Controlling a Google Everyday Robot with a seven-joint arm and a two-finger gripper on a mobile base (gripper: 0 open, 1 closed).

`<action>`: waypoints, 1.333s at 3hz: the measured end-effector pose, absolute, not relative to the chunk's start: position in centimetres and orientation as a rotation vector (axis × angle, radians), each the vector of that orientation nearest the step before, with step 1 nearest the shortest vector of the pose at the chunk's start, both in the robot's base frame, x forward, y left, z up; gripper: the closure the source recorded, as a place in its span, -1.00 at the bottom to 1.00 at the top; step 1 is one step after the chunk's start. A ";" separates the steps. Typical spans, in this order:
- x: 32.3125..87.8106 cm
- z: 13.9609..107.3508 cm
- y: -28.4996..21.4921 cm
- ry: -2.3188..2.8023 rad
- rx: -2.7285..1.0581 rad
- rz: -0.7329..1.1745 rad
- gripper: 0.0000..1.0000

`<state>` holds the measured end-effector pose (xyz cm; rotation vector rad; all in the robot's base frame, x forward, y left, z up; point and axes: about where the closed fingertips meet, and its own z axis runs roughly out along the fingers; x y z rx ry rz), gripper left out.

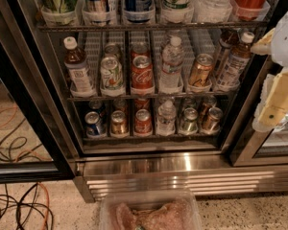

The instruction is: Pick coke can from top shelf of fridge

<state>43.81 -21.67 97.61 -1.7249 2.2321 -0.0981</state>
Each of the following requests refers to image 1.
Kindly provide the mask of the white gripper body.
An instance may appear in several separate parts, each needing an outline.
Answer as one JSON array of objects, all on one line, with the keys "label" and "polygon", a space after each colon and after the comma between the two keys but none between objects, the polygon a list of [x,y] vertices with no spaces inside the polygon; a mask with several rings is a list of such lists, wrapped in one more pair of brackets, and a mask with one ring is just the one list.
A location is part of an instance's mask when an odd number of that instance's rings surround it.
[{"label": "white gripper body", "polygon": [[273,62],[288,67],[288,12],[276,24],[271,53]]}]

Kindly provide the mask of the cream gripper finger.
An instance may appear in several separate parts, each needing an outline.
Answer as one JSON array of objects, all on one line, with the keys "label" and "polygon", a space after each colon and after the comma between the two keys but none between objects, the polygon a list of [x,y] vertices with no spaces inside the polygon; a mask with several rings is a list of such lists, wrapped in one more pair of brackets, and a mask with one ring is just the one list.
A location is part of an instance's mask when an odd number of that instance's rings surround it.
[{"label": "cream gripper finger", "polygon": [[268,74],[261,94],[258,122],[264,127],[275,127],[288,112],[288,68]]},{"label": "cream gripper finger", "polygon": [[271,50],[272,39],[274,35],[275,29],[271,29],[268,31],[261,39],[251,46],[251,52],[256,55],[269,55]]}]

